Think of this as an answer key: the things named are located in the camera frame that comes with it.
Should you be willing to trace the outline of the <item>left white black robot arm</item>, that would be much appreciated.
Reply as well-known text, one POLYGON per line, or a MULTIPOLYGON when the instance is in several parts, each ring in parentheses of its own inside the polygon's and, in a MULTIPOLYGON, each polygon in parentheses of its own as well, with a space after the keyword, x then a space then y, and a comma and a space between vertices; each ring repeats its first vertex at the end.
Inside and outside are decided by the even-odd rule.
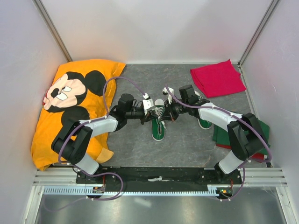
POLYGON ((130 94, 122 94, 118 104, 109 115, 101 118, 75 121, 69 119, 61 128, 51 144, 51 149, 71 165, 86 172, 91 183, 99 183, 103 173, 100 164, 87 153, 90 139, 104 133, 122 129, 129 119, 139 119, 141 123, 157 119, 163 113, 164 102, 161 99, 145 99, 141 106, 133 105, 135 99, 130 94))

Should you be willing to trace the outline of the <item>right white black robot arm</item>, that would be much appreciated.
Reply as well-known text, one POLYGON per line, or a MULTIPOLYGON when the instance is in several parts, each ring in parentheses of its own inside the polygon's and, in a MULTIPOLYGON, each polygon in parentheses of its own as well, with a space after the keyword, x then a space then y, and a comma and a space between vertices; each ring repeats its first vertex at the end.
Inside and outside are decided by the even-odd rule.
POLYGON ((239 114, 220 108, 200 97, 191 85, 184 86, 179 91, 180 99, 174 96, 173 89, 163 88, 163 94, 168 96, 164 107, 170 111, 171 120, 175 120, 177 114, 188 113, 228 134, 231 151, 215 165, 214 178, 218 183, 226 183, 231 178, 231 173, 256 153, 263 149, 270 150, 265 133, 254 114, 239 114))

